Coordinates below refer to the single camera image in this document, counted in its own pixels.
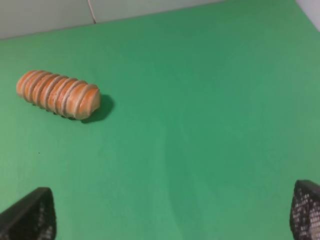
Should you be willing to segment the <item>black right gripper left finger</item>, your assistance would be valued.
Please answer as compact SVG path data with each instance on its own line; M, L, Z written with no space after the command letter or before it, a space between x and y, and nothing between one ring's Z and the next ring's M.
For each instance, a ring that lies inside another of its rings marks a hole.
M53 192L38 187L0 213L2 240L54 240L57 218Z

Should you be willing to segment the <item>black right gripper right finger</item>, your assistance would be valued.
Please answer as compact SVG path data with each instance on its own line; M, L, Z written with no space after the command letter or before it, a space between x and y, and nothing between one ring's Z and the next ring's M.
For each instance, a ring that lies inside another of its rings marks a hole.
M320 240L320 186L310 180L294 185L289 226L295 240Z

